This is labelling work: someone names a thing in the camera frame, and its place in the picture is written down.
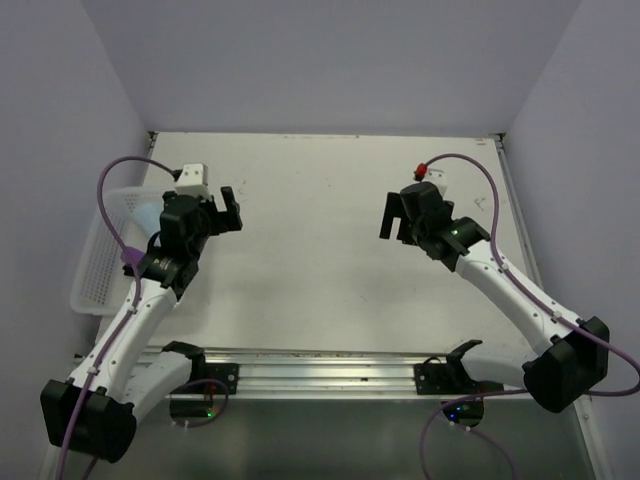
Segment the white plastic basket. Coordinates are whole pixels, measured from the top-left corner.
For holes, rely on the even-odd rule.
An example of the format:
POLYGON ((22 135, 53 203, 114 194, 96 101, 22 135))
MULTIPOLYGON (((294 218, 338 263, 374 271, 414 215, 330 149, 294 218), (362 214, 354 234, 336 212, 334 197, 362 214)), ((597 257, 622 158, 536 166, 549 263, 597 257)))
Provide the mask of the white plastic basket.
MULTIPOLYGON (((150 237, 133 222, 131 214, 142 203, 157 203, 163 209, 158 187, 127 187, 104 194, 104 208, 123 243, 144 251, 150 237)), ((76 270, 70 307, 79 314, 113 316, 120 309, 133 279, 124 273, 121 248, 104 223, 94 214, 76 270)))

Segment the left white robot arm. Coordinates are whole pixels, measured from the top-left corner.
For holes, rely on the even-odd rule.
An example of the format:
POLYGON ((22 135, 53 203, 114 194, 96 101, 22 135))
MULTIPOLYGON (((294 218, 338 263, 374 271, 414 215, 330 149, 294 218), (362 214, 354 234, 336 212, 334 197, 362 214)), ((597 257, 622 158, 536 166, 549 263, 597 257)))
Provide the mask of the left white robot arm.
POLYGON ((171 341, 141 373, 133 371, 198 274, 208 239, 242 228, 232 188, 224 186, 220 193, 223 210, 211 196, 163 194, 159 226, 145 254, 125 262, 131 287, 108 329, 66 380, 51 380, 43 388, 48 438, 62 456, 74 451, 115 463, 143 418, 167 395, 201 389, 229 395, 229 387, 211 376, 203 348, 193 344, 171 341))

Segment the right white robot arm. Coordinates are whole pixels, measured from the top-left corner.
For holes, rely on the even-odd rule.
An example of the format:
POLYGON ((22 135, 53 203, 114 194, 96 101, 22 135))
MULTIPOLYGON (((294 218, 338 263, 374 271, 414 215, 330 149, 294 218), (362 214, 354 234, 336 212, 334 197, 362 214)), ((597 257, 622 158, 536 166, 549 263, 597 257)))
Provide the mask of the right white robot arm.
POLYGON ((415 245, 484 294, 519 330, 527 353, 468 340, 442 363, 417 364, 417 391, 472 393, 483 382, 526 389, 544 409, 559 413, 607 375, 609 329, 552 300, 491 246, 491 236, 469 217, 453 218, 454 204, 431 182, 386 197, 380 238, 415 245))

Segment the light blue towel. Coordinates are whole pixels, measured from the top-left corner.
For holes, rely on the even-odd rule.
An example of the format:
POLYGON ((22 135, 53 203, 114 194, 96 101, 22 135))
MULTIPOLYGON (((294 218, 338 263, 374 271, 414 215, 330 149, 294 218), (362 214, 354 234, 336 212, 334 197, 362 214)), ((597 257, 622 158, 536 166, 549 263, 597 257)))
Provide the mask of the light blue towel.
POLYGON ((131 218, 146 236, 151 237, 160 230, 161 212, 160 204, 142 203, 133 210, 131 218))

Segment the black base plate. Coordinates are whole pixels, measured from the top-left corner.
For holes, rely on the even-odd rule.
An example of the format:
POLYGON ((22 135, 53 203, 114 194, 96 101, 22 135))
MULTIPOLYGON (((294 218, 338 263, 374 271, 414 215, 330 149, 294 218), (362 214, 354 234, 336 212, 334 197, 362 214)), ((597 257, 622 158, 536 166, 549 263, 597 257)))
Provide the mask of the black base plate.
POLYGON ((469 395, 505 390, 500 383, 472 380, 439 357, 429 357, 414 364, 413 379, 417 395, 469 395))
MULTIPOLYGON (((224 384, 229 395, 237 393, 238 382, 240 378, 240 366, 237 363, 207 363, 203 373, 198 377, 201 379, 213 379, 224 384)), ((225 389, 217 383, 203 383, 192 387, 195 393, 206 396, 225 395, 225 389)))

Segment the aluminium mounting rail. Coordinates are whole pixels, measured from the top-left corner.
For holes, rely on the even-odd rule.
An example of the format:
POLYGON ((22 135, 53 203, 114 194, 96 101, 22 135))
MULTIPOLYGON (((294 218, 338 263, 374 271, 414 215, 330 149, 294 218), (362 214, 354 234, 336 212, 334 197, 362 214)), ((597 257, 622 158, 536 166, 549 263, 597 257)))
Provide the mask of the aluminium mounting rail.
POLYGON ((235 364, 227 376, 238 400, 407 400, 417 396, 414 366, 428 354, 205 351, 206 363, 235 364))

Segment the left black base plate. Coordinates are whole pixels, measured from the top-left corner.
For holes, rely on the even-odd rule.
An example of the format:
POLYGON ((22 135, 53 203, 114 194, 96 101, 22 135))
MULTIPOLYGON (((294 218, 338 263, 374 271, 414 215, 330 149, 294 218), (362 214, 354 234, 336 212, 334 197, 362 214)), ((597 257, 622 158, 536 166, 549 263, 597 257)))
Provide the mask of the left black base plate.
MULTIPOLYGON (((229 395, 237 393, 238 382, 240 378, 240 366, 237 363, 207 363, 203 373, 198 377, 201 379, 213 379, 224 384, 229 395)), ((217 383, 203 383, 192 387, 195 393, 206 396, 225 395, 225 389, 217 383)))

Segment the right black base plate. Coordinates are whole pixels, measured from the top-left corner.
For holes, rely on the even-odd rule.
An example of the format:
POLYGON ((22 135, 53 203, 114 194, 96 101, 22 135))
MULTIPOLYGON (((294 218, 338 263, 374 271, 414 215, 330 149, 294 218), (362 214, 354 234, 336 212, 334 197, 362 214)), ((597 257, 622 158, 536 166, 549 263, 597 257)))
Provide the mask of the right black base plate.
POLYGON ((505 390, 500 383, 472 380, 439 357, 429 357, 414 364, 413 379, 417 395, 469 395, 505 390))

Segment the dark grey towel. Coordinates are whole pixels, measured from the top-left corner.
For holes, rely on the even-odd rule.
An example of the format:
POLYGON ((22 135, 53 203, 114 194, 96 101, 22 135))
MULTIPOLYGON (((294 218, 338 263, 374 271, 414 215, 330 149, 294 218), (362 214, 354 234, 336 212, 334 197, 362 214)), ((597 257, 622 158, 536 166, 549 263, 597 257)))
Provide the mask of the dark grey towel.
POLYGON ((144 251, 141 251, 135 247, 126 246, 120 254, 120 259, 124 265, 138 266, 144 256, 144 251))

